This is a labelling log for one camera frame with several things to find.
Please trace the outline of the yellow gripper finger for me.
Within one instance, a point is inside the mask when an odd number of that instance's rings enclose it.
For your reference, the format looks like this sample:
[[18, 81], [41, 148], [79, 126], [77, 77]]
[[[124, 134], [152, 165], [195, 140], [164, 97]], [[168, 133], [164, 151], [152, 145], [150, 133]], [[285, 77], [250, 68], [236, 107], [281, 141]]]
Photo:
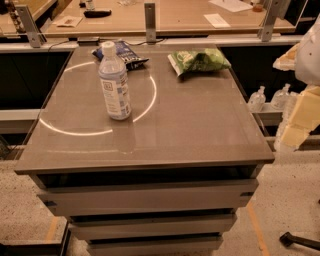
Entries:
[[298, 96], [281, 142], [297, 149], [320, 125], [320, 86], [308, 85]]

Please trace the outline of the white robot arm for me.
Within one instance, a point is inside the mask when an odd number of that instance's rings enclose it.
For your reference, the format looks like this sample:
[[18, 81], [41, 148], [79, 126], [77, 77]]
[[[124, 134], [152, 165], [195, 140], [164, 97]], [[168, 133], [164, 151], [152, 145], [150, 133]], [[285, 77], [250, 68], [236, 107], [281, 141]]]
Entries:
[[273, 67], [293, 70], [296, 79], [307, 85], [298, 95], [289, 97], [274, 143], [278, 152], [294, 151], [320, 125], [320, 23], [315, 22]]

